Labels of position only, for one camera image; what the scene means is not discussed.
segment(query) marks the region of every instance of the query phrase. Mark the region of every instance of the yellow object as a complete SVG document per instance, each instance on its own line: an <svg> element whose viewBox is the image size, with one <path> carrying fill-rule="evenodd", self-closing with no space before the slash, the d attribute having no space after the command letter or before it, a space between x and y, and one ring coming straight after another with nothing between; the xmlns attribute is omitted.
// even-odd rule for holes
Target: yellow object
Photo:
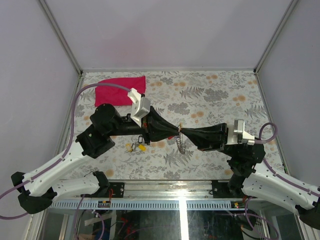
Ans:
<svg viewBox="0 0 320 240"><path fill-rule="evenodd" d="M144 152L147 150L147 148L145 146L143 146L142 144L139 144L138 148L140 148L141 151L144 151Z"/></svg>
<svg viewBox="0 0 320 240"><path fill-rule="evenodd" d="M130 143L127 143L127 144L125 145L125 148L126 148L126 150L127 150L129 153L131 153L131 152L133 151Z"/></svg>

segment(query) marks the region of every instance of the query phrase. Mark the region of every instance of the pink towel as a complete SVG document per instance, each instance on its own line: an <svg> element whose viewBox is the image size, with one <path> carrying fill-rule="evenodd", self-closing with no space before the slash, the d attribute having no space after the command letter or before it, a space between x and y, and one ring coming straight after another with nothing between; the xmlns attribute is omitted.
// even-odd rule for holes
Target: pink towel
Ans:
<svg viewBox="0 0 320 240"><path fill-rule="evenodd" d="M119 77L110 78L100 81L99 83L110 83L124 86L128 89L136 89L138 93L146 92L146 77ZM95 106L101 104L112 104L114 106L131 105L132 101L128 97L128 93L123 89L109 86L97 86L95 88Z"/></svg>

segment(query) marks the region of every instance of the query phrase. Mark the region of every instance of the red cloth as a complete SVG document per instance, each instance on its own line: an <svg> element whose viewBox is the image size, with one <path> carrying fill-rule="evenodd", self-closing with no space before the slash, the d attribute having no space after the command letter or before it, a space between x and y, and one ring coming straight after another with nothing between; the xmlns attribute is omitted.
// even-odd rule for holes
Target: red cloth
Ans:
<svg viewBox="0 0 320 240"><path fill-rule="evenodd" d="M100 81L99 83L118 84L128 89L136 89L138 93L146 92L146 77L118 77ZM123 89L109 86L97 86L95 88L95 106L101 104L112 104L114 106L131 105L132 101L128 97L128 93Z"/></svg>

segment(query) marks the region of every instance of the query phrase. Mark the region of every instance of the small red object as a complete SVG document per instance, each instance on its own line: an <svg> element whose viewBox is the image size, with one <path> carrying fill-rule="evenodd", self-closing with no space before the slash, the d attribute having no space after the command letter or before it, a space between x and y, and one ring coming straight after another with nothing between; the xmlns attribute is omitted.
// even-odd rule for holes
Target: small red object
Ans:
<svg viewBox="0 0 320 240"><path fill-rule="evenodd" d="M138 93L146 92L146 77L118 77L100 81L99 83L118 84L128 89L136 89ZM97 86L95 88L95 103L98 107L101 104L112 104L113 106L131 105L132 101L128 97L128 93L123 89L110 86Z"/></svg>

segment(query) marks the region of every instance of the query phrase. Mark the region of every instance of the white wall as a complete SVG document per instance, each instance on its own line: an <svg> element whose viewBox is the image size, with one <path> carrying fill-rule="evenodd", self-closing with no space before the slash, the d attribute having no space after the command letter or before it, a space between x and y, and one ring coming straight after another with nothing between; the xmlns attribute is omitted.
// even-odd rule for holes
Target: white wall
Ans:
<svg viewBox="0 0 320 240"><path fill-rule="evenodd" d="M11 175L50 160L77 74L36 0L0 2L0 192ZM18 191L0 201L0 215L24 213ZM0 220L2 240L19 240L29 217Z"/></svg>
<svg viewBox="0 0 320 240"><path fill-rule="evenodd" d="M47 0L83 69L253 69L290 2Z"/></svg>
<svg viewBox="0 0 320 240"><path fill-rule="evenodd" d="M320 1L301 0L260 73L293 176L320 186Z"/></svg>

